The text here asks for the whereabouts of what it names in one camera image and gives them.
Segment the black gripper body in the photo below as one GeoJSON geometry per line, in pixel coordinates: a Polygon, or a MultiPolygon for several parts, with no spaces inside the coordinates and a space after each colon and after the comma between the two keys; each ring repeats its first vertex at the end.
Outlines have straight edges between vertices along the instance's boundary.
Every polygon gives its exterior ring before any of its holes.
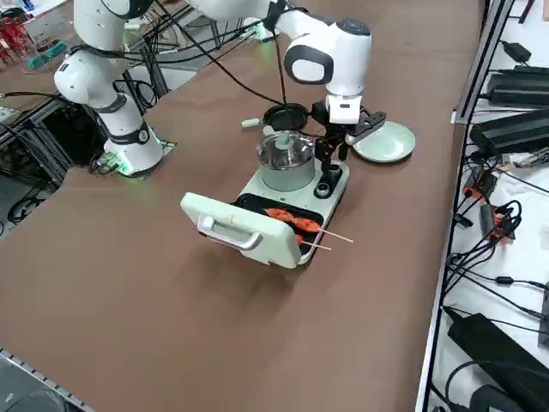
{"type": "Polygon", "coordinates": [[[329,119],[329,109],[325,100],[320,100],[312,105],[311,117],[325,128],[324,137],[326,139],[344,139],[356,127],[356,124],[332,123],[329,119]]]}

